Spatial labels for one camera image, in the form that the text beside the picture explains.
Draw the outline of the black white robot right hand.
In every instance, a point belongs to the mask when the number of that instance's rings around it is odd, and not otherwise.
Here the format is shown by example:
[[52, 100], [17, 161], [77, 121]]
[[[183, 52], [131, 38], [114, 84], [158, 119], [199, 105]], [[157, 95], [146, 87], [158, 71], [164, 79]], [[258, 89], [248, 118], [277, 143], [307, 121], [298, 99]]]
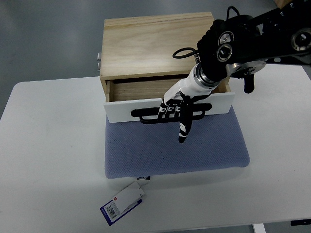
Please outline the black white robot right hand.
[[218, 87], [219, 81], [209, 79], [204, 73], [200, 63], [196, 64], [190, 71], [188, 77], [175, 83], [163, 97], [158, 117], [169, 113], [174, 107], [178, 108], [179, 121], [179, 143], [184, 143], [191, 130], [193, 105], [199, 100], [210, 96], [211, 92]]

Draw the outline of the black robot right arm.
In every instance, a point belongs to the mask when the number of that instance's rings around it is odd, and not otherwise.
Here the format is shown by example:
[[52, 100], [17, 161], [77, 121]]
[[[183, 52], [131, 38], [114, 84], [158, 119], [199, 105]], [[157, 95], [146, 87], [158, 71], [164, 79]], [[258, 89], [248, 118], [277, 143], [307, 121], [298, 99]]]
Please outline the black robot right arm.
[[198, 54], [203, 84], [218, 84], [228, 76], [243, 78], [244, 91], [254, 90], [255, 62], [311, 64], [311, 2], [293, 0], [257, 17], [237, 14], [217, 19], [198, 41], [197, 49], [183, 48], [173, 54], [181, 59]]

